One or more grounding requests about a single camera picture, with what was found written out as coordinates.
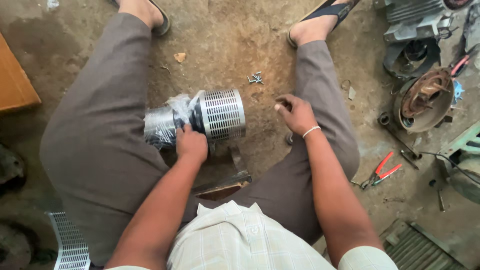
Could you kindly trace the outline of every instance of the person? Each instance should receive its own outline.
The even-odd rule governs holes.
[[[205,135],[188,124],[178,129],[172,168],[143,137],[149,44],[170,20],[152,0],[117,0],[119,13],[52,115],[40,147],[93,264],[332,269],[310,246],[323,234],[333,267],[396,269],[348,182],[359,152],[325,39],[352,3],[332,2],[288,35],[298,47],[296,93],[280,96],[275,110],[294,133],[290,153],[250,185],[209,201],[190,194],[207,158]]]

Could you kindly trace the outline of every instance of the black flip-flop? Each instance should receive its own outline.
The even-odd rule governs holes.
[[[118,3],[115,0],[108,0],[110,3],[112,3],[114,6],[117,8],[119,7]],[[155,3],[154,0],[149,0],[158,10],[163,15],[163,24],[160,26],[155,26],[152,30],[152,34],[156,36],[163,36],[167,31],[170,29],[170,19],[168,18],[168,15],[165,13],[165,11]]]
[[[341,4],[332,5],[335,1],[336,0],[324,0],[311,12],[307,13],[303,18],[301,18],[298,22],[294,23],[294,25],[290,27],[290,29],[288,30],[287,41],[290,43],[292,47],[296,48],[297,44],[290,37],[290,31],[299,22],[317,18],[323,15],[336,15],[338,16],[338,21],[335,27],[333,28],[335,29],[337,25],[339,25],[347,17],[348,13],[352,9],[351,3],[341,3]]]

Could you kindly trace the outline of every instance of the brown trousers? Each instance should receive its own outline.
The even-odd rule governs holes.
[[[143,136],[150,40],[137,17],[116,14],[42,138],[43,166],[97,266],[108,261],[133,214],[168,170]],[[324,41],[298,48],[296,95],[312,104],[351,180],[359,152]],[[230,200],[247,207],[256,202],[265,215],[313,244],[322,231],[311,178],[305,143],[296,135],[282,161],[232,196],[216,202],[191,196],[182,224],[195,218],[199,203],[214,208]]]

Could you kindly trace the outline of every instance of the pile of screws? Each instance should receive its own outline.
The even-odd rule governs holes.
[[[250,77],[247,76],[248,82],[249,82],[249,83],[261,83],[261,84],[264,84],[264,83],[262,82],[262,77],[260,77],[260,75],[259,75],[260,73],[262,73],[262,72],[259,71],[259,72],[255,73],[255,74],[252,74],[252,77],[255,78],[254,80],[250,80]]]

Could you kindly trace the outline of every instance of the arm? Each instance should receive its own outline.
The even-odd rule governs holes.
[[[106,269],[123,265],[166,268],[190,189],[208,153],[205,135],[192,131],[189,124],[184,129],[177,129],[177,162],[138,208]]]
[[[304,135],[317,126],[310,104],[292,95],[280,96],[275,105],[293,132]],[[383,250],[367,212],[351,189],[327,138],[320,129],[305,136],[312,169],[313,203],[335,267],[342,256],[358,246]]]

